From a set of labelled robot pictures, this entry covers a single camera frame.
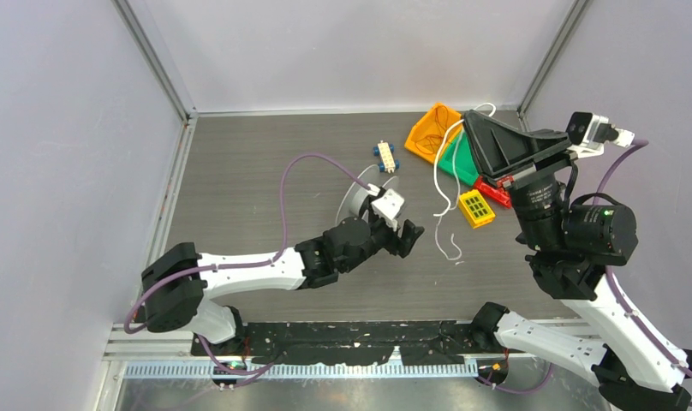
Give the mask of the clear plastic cable spool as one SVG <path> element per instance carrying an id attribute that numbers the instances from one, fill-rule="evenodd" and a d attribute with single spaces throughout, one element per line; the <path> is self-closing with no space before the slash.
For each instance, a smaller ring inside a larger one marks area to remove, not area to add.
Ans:
<path id="1" fill-rule="evenodd" d="M 373 184 L 383 189 L 394 189 L 397 191 L 399 176 L 389 175 L 383 177 L 376 164 L 366 167 L 358 177 L 366 183 Z M 335 223 L 340 223 L 347 217 L 362 217 L 367 219 L 367 190 L 361 185 L 353 182 L 346 194 L 343 196 L 338 207 Z"/>

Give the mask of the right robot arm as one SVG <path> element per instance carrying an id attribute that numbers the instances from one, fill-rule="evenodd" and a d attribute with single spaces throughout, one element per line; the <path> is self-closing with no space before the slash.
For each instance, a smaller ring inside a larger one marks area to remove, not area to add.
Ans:
<path id="1" fill-rule="evenodd" d="M 510 196 L 535 282 L 597 334 L 594 341 L 568 335 L 487 302 L 470 325 L 474 345 L 540 357 L 622 410 L 692 408 L 683 385 L 692 380 L 692 350 L 664 337 L 614 274 L 638 244 L 634 212 L 602 189 L 573 194 L 577 161 L 608 144 L 632 151 L 633 133 L 590 112 L 574 113 L 564 131 L 523 132 L 476 110 L 463 113 L 462 125 L 480 176 Z"/>

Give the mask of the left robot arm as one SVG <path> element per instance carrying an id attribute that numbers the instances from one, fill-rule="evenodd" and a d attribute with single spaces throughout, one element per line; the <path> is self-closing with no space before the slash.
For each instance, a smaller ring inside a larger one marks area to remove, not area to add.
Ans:
<path id="1" fill-rule="evenodd" d="M 225 354 L 246 341 L 234 307 L 215 300 L 262 289 L 317 289 L 335 283 L 381 250 L 405 258 L 424 228 L 406 220 L 397 229 L 382 217 L 347 217 L 322 235 L 282 252 L 225 256 L 175 245 L 141 274 L 141 320 L 152 333 L 190 331 Z"/>

